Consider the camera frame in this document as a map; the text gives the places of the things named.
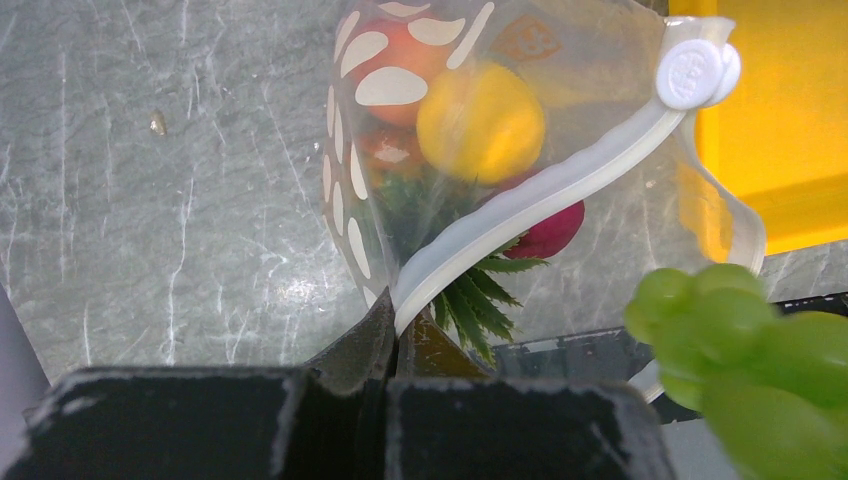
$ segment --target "white plastic clip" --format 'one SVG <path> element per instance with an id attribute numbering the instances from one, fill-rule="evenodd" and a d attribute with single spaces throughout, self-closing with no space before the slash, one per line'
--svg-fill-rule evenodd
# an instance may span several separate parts
<path id="1" fill-rule="evenodd" d="M 657 94 L 669 108 L 691 110 L 724 100 L 736 87 L 742 63 L 726 44 L 686 40 L 668 51 L 657 68 Z"/>

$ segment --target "grape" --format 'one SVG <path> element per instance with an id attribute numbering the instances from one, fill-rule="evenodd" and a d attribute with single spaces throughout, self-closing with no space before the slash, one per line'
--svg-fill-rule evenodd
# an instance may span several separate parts
<path id="1" fill-rule="evenodd" d="M 848 433 L 792 393 L 734 373 L 710 377 L 701 399 L 707 424 L 746 478 L 844 479 Z"/>
<path id="2" fill-rule="evenodd" d="M 778 314 L 759 296 L 735 288 L 709 291 L 695 300 L 692 311 L 701 351 L 721 365 L 750 357 L 762 327 L 775 323 Z"/>
<path id="3" fill-rule="evenodd" d="M 681 313 L 653 330 L 654 356 L 666 373 L 683 380 L 700 381 L 716 369 L 699 348 L 694 332 L 697 321 L 691 314 Z"/>
<path id="4" fill-rule="evenodd" d="M 651 344 L 652 329 L 656 319 L 645 313 L 637 301 L 632 301 L 624 308 L 624 326 L 633 338 L 642 343 Z"/>
<path id="5" fill-rule="evenodd" d="M 668 372 L 660 371 L 660 383 L 666 395 L 689 410 L 701 410 L 701 394 L 703 383 L 676 377 Z"/>
<path id="6" fill-rule="evenodd" d="M 636 288 L 636 301 L 650 316 L 664 318 L 681 311 L 692 299 L 692 277 L 673 268 L 645 275 Z"/>
<path id="7" fill-rule="evenodd" d="M 710 265 L 695 275 L 693 283 L 697 295 L 704 295 L 718 288 L 736 288 L 751 292 L 762 299 L 766 298 L 760 280 L 747 268 L 732 263 Z"/>
<path id="8" fill-rule="evenodd" d="M 822 407 L 848 407 L 848 320 L 823 312 L 789 315 L 763 329 L 751 365 L 764 383 Z"/>

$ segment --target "toy fruit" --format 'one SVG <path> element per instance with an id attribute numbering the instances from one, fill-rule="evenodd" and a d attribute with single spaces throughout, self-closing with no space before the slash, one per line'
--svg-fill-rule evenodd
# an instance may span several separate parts
<path id="1" fill-rule="evenodd" d="M 549 258 L 564 249 L 583 224 L 583 202 L 555 213 L 530 227 L 518 243 L 504 252 L 507 258 Z"/>
<path id="2" fill-rule="evenodd" d="M 625 310 L 660 381 L 700 411 L 746 479 L 848 478 L 848 319 L 779 318 L 747 269 L 648 274 Z"/>
<path id="3" fill-rule="evenodd" d="M 427 45 L 415 39 L 409 33 L 406 22 L 375 20 L 366 24 L 358 33 L 382 33 L 388 39 L 388 45 L 374 57 L 350 71 L 355 85 L 359 85 L 369 74 L 385 67 L 397 67 L 407 70 L 426 83 L 447 67 L 445 63 L 453 47 L 447 45 Z M 381 85 L 383 89 L 397 85 Z M 384 122 L 400 127 L 412 127 L 418 115 L 420 101 L 402 105 L 368 105 L 368 111 Z"/>
<path id="4" fill-rule="evenodd" d="M 446 70 L 418 111 L 418 141 L 436 169 L 495 185 L 526 172 L 542 150 L 545 114 L 517 75 L 491 61 Z"/>
<path id="5" fill-rule="evenodd" d="M 377 128 L 359 137 L 357 145 L 371 186 L 377 189 L 387 176 L 396 175 L 406 181 L 417 179 L 427 165 L 412 130 Z"/>

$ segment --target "pineapple leaf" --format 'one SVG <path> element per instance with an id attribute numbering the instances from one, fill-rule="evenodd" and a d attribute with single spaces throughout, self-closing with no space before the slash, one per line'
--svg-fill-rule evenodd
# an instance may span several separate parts
<path id="1" fill-rule="evenodd" d="M 433 306 L 435 307 L 436 325 L 442 330 L 447 330 L 449 326 L 448 306 L 445 302 L 444 292 L 436 295 L 436 298 L 433 299 Z"/>
<path id="2" fill-rule="evenodd" d="M 474 285 L 477 285 L 477 288 L 483 292 L 483 295 L 491 298 L 492 300 L 497 300 L 498 302 L 505 303 L 507 305 L 511 305 L 513 307 L 521 307 L 521 302 L 512 297 L 506 290 L 503 289 L 498 282 L 492 280 L 486 272 L 483 270 L 479 270 L 475 267 L 472 267 L 470 270 L 466 272 L 468 277 L 474 281 Z"/>
<path id="3" fill-rule="evenodd" d="M 495 357 L 492 347 L 486 341 L 486 335 L 480 326 L 480 319 L 477 318 L 476 312 L 471 307 L 471 303 L 462 294 L 462 290 L 454 283 L 445 289 L 445 296 L 453 313 L 453 321 L 457 326 L 457 331 L 460 329 L 465 330 L 471 347 L 477 351 L 486 363 L 493 366 Z"/>
<path id="4" fill-rule="evenodd" d="M 477 262 L 475 268 L 486 270 L 487 272 L 495 273 L 518 273 L 538 267 L 539 265 L 548 265 L 548 262 L 541 258 L 499 258 L 488 257 Z"/>
<path id="5" fill-rule="evenodd" d="M 515 325 L 492 304 L 492 301 L 474 284 L 474 281 L 468 275 L 461 275 L 454 283 L 476 311 L 476 316 L 480 319 L 483 328 L 500 338 L 512 341 L 510 329 Z"/>

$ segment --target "white polka dot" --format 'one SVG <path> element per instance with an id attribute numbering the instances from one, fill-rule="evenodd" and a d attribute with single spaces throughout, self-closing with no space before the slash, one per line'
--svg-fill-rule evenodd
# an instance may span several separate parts
<path id="1" fill-rule="evenodd" d="M 360 105 L 407 105 L 427 95 L 427 82 L 400 67 L 383 67 L 368 74 L 356 87 Z"/>
<path id="2" fill-rule="evenodd" d="M 373 307 L 374 302 L 377 301 L 377 295 L 374 295 L 374 292 L 368 287 L 362 287 L 362 295 L 365 297 L 365 304 L 368 305 L 368 308 Z"/>
<path id="3" fill-rule="evenodd" d="M 480 9 L 480 13 L 477 14 L 477 18 L 475 18 L 474 22 L 471 23 L 471 28 L 468 29 L 468 33 L 465 34 L 465 37 L 461 42 L 459 42 L 459 46 L 456 47 L 456 50 L 454 50 L 453 53 L 451 53 L 451 56 L 448 57 L 448 68 L 453 70 L 462 65 L 462 62 L 464 62 L 465 58 L 468 57 L 468 54 L 471 53 L 471 49 L 474 48 L 474 44 L 477 43 L 477 39 L 480 38 L 480 34 L 483 33 L 483 28 L 485 28 L 486 22 L 489 21 L 489 16 L 494 10 L 495 4 L 492 2 L 483 5 L 483 8 Z"/>
<path id="4" fill-rule="evenodd" d="M 339 182 L 336 182 L 336 187 L 333 189 L 333 222 L 336 224 L 339 235 L 344 236 L 344 203 Z"/>
<path id="5" fill-rule="evenodd" d="M 365 256 L 365 244 L 362 243 L 362 232 L 359 231 L 359 224 L 355 218 L 351 218 L 347 222 L 347 239 L 350 242 L 350 249 L 353 252 L 353 258 L 356 259 L 356 264 L 362 271 L 365 278 L 371 278 L 371 267 L 368 265 L 368 258 Z"/>
<path id="6" fill-rule="evenodd" d="M 389 37 L 382 32 L 365 32 L 350 41 L 342 57 L 341 76 L 374 58 L 389 46 Z"/>
<path id="7" fill-rule="evenodd" d="M 347 42 L 347 37 L 350 36 L 350 32 L 353 31 L 353 27 L 356 26 L 356 22 L 359 21 L 359 12 L 353 12 L 347 17 L 342 23 L 342 27 L 339 29 L 339 36 L 336 37 L 336 51 L 333 53 L 333 61 L 337 61 L 339 59 L 339 54 L 342 53 L 342 47 L 344 47 L 345 42 Z"/>
<path id="8" fill-rule="evenodd" d="M 336 118 L 336 95 L 333 86 L 327 91 L 327 135 L 333 134 L 333 120 Z"/>
<path id="9" fill-rule="evenodd" d="M 456 40 L 464 26 L 464 18 L 452 22 L 443 22 L 435 18 L 419 18 L 409 22 L 406 28 L 409 29 L 409 34 L 419 42 L 441 46 Z"/>
<path id="10" fill-rule="evenodd" d="M 333 171 L 330 166 L 330 156 L 324 155 L 324 201 L 330 201 L 330 187 L 332 187 Z"/>
<path id="11" fill-rule="evenodd" d="M 339 163 L 344 161 L 344 131 L 342 130 L 342 112 L 339 106 L 336 105 L 336 133 L 333 135 L 333 140 L 336 142 L 336 160 Z"/>
<path id="12" fill-rule="evenodd" d="M 430 4 L 425 3 L 420 7 L 413 7 L 398 2 L 388 2 L 380 5 L 380 8 L 382 8 L 383 11 L 388 13 L 389 15 L 394 15 L 396 17 L 409 17 L 411 15 L 415 15 L 416 13 L 421 13 L 424 10 L 427 10 L 428 8 L 430 8 Z"/>
<path id="13" fill-rule="evenodd" d="M 368 198 L 368 188 L 365 186 L 365 176 L 362 174 L 362 165 L 359 164 L 359 154 L 356 153 L 355 145 L 350 147 L 350 182 L 360 200 Z"/>

